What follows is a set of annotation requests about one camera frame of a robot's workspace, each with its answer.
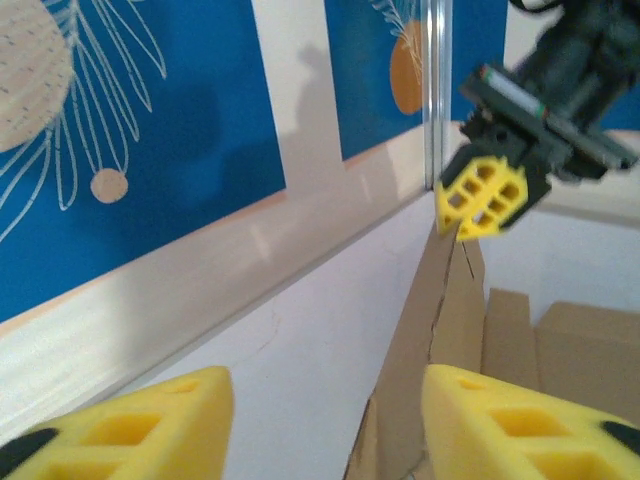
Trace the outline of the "aluminium frame post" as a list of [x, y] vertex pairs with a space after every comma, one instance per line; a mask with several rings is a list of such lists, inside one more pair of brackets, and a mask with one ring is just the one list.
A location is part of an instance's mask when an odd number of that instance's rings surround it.
[[448, 0], [421, 0], [420, 6], [425, 185], [433, 191], [449, 158], [452, 7]]

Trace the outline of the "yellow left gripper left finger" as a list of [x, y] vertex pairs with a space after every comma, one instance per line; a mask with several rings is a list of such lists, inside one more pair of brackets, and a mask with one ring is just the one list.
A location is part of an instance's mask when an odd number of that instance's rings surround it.
[[0, 480], [222, 480], [231, 373], [211, 366], [34, 425], [0, 446]]

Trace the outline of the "brown cardboard box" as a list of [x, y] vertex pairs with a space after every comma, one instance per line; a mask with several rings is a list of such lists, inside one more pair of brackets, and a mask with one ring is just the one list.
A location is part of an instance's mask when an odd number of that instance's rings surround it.
[[640, 427], [640, 314], [557, 302], [537, 326], [521, 293], [484, 287], [475, 241], [431, 232], [343, 480], [434, 480], [425, 369], [445, 364]]

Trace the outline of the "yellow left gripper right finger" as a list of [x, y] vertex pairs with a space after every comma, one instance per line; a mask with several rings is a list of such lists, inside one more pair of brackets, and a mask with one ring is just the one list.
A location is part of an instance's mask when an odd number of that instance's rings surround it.
[[640, 427], [459, 367], [425, 369], [434, 480], [640, 480]]

